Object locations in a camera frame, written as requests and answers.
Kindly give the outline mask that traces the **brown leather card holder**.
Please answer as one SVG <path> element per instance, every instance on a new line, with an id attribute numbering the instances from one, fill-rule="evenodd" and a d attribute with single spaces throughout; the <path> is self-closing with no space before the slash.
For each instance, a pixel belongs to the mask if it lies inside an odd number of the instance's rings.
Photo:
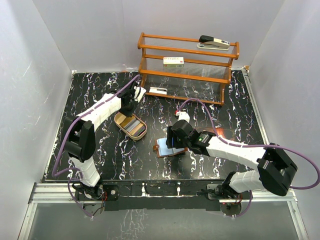
<path id="1" fill-rule="evenodd" d="M 185 148 L 168 148 L 166 144 L 166 138 L 158 138 L 155 140 L 153 151 L 156 153 L 158 158 L 172 157 L 185 153 L 188 149 Z"/>

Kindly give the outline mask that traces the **beige oval card tray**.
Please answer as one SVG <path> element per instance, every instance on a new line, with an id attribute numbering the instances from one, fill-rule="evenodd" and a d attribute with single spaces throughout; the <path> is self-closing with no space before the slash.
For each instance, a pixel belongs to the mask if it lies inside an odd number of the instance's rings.
<path id="1" fill-rule="evenodd" d="M 125 116 L 118 112 L 114 116 L 115 124 L 133 141 L 141 140 L 147 133 L 147 125 L 136 115 Z"/>

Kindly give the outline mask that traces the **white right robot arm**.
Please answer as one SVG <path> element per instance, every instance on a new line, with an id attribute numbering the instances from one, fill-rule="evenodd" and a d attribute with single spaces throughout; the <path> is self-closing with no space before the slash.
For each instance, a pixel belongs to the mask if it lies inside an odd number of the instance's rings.
<path id="1" fill-rule="evenodd" d="M 231 172 L 223 184 L 216 187 L 216 195 L 230 199 L 253 190 L 267 190 L 286 196 L 297 165 L 277 146 L 251 145 L 221 138 L 210 131 L 198 132 L 186 120 L 179 120 L 167 128 L 168 148 L 188 148 L 197 155 L 222 158 L 250 168 L 246 172 Z"/>

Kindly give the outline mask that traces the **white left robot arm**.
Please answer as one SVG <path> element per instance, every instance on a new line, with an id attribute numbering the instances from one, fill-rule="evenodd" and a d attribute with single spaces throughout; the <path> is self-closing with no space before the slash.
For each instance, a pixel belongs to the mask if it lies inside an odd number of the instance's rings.
<path id="1" fill-rule="evenodd" d="M 72 129 L 63 149 L 68 153 L 74 166 L 79 169 L 80 182 L 86 186 L 85 192 L 93 200 L 99 199 L 104 189 L 98 184 L 101 177 L 93 159 L 93 154 L 96 152 L 95 131 L 113 113 L 120 112 L 126 117 L 131 116 L 145 92 L 144 89 L 135 87 L 117 96 L 106 93 L 85 112 L 64 119 L 62 135 L 66 135 L 70 126 Z"/>

